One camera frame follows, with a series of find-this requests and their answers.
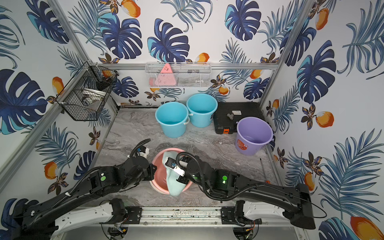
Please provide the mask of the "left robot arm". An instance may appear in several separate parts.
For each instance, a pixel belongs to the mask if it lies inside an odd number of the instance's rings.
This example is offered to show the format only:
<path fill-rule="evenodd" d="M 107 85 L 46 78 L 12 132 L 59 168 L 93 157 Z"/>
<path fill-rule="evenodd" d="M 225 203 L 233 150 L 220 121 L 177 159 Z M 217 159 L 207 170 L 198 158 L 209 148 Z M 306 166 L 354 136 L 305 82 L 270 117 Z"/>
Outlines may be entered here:
<path fill-rule="evenodd" d="M 77 207 L 124 192 L 151 181 L 157 168 L 139 154 L 150 139 L 139 142 L 127 160 L 119 165 L 94 167 L 88 170 L 68 191 L 39 203 L 22 199 L 6 204 L 1 224 L 8 229 L 8 240 L 49 240 L 58 232 L 57 220 Z"/>

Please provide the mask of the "purple plastic bucket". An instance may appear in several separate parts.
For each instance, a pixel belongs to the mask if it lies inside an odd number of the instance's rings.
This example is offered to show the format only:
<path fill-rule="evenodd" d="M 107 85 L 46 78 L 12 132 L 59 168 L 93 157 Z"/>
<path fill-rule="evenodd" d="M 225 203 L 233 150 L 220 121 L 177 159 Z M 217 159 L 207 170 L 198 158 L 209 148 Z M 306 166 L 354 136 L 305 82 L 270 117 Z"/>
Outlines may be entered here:
<path fill-rule="evenodd" d="M 246 117 L 237 124 L 236 149 L 243 155 L 253 156 L 273 138 L 273 130 L 264 120 Z"/>

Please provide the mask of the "pink plastic bucket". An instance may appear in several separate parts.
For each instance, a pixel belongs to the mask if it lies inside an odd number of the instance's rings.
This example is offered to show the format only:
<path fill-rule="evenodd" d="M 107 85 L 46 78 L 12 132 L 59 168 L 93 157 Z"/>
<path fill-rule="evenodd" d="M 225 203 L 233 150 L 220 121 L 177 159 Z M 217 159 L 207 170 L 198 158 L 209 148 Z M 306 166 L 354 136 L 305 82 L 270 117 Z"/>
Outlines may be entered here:
<path fill-rule="evenodd" d="M 162 163 L 163 154 L 165 152 L 167 152 L 167 151 L 175 151 L 177 153 L 181 153 L 184 150 L 178 149 L 178 148 L 168 148 L 168 149 L 160 151 L 155 156 L 154 160 L 152 161 L 152 164 L 157 167 L 157 171 L 155 173 L 155 179 L 153 181 L 151 181 L 151 185 L 159 193 L 162 193 L 162 194 L 165 194 L 165 195 L 170 195 L 170 193 L 168 191 L 168 187 L 167 187 L 167 182 L 166 182 L 166 176 L 167 176 L 166 168 L 164 167 L 164 165 Z M 193 184 L 192 182 L 188 182 L 186 184 L 187 186 L 185 187 L 183 192 L 188 190 L 192 186 L 192 184 Z"/>

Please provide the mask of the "light teal cloth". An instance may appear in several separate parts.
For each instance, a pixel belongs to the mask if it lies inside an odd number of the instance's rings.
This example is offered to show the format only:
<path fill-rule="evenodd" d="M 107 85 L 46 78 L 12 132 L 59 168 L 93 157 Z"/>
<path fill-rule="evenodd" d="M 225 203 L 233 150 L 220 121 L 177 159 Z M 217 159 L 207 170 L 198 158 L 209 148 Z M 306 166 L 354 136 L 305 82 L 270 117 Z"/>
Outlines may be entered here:
<path fill-rule="evenodd" d="M 167 182 L 168 191 L 170 195 L 173 197 L 179 196 L 187 186 L 186 184 L 178 182 L 178 178 L 180 177 L 180 175 L 177 174 L 171 167 L 168 167 L 166 165 L 168 158 L 172 158 L 175 160 L 177 154 L 178 153 L 175 151 L 167 151 L 163 154 L 163 159 L 162 159 L 162 163 L 166 168 L 166 173 L 167 173 L 166 182 Z"/>

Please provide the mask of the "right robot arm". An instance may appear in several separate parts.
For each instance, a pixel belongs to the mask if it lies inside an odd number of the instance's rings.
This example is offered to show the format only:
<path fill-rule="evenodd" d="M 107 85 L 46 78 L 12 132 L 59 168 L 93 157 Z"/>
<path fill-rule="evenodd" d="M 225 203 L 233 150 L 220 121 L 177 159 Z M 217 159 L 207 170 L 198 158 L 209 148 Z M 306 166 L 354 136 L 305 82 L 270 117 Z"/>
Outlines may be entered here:
<path fill-rule="evenodd" d="M 191 153 L 177 154 L 176 166 L 184 173 L 180 181 L 188 180 L 198 185 L 211 200 L 227 202 L 246 198 L 282 208 L 283 216 L 298 228 L 316 228 L 311 194 L 305 184 L 283 187 L 252 180 L 244 175 L 224 169 L 214 169 L 207 162 Z"/>

